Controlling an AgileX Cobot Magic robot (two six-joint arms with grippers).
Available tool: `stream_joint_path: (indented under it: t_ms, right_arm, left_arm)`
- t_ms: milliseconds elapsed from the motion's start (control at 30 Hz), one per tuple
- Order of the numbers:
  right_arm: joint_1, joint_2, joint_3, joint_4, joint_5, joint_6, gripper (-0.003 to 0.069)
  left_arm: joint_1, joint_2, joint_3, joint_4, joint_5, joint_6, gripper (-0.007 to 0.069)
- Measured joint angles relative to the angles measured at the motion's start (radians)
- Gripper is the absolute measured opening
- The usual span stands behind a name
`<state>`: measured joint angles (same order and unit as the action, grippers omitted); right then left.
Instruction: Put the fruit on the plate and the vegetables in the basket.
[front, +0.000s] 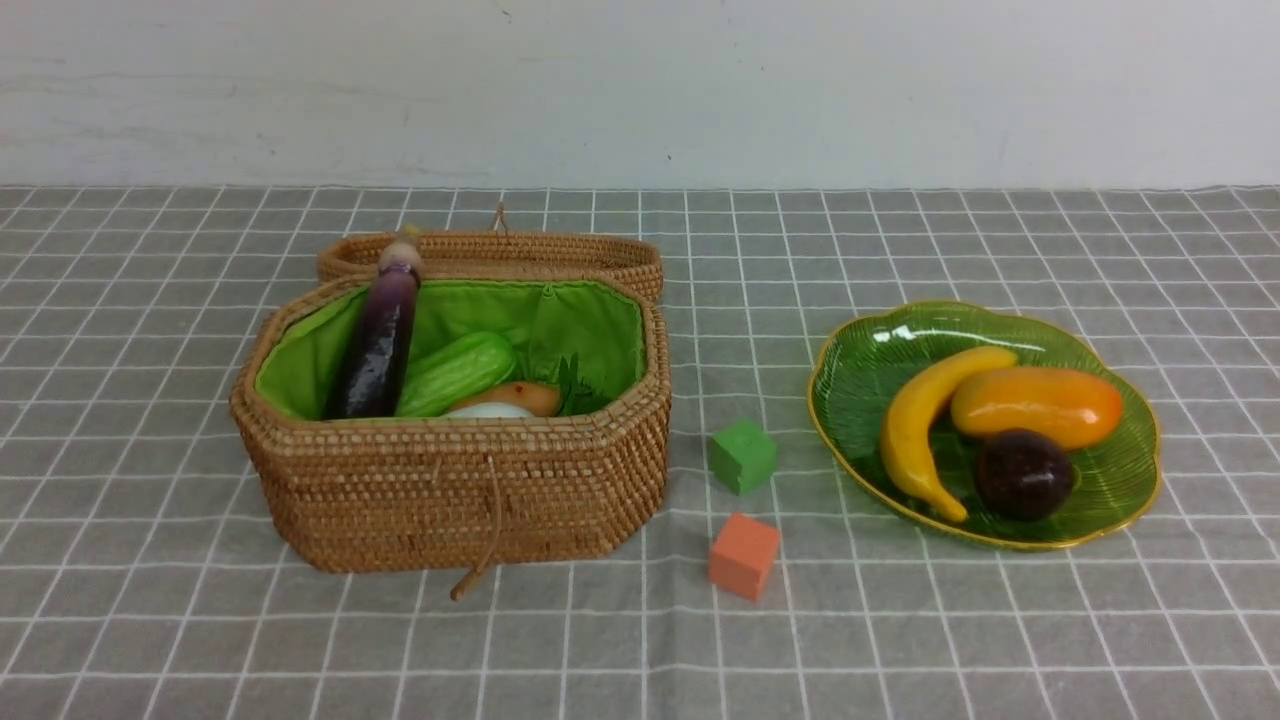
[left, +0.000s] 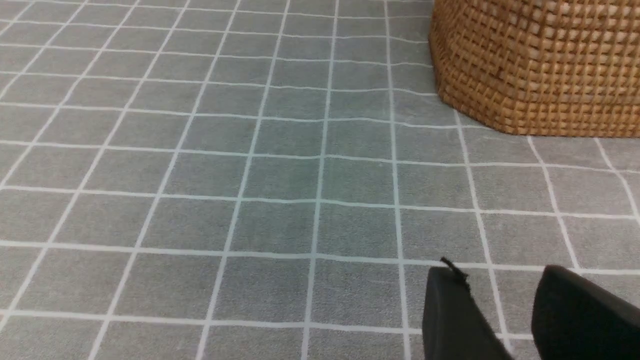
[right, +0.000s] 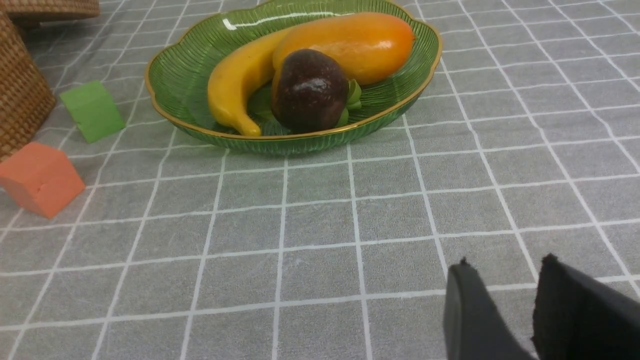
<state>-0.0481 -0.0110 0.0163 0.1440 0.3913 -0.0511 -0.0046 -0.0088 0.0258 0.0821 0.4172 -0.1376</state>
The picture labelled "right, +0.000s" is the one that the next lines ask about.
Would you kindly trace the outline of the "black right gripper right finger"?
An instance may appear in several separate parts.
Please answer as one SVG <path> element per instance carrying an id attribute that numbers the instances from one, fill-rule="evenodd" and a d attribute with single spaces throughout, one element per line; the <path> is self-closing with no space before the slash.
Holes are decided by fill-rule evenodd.
<path id="1" fill-rule="evenodd" d="M 542 258 L 532 313 L 540 360 L 637 360 L 640 305 L 558 260 Z"/>

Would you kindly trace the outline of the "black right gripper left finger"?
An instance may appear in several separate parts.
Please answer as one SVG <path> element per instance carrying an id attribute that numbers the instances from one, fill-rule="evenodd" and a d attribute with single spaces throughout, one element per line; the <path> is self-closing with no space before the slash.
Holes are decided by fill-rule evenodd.
<path id="1" fill-rule="evenodd" d="M 446 278 L 443 334 L 448 360 L 532 360 L 506 325 L 477 269 L 462 258 Z"/>

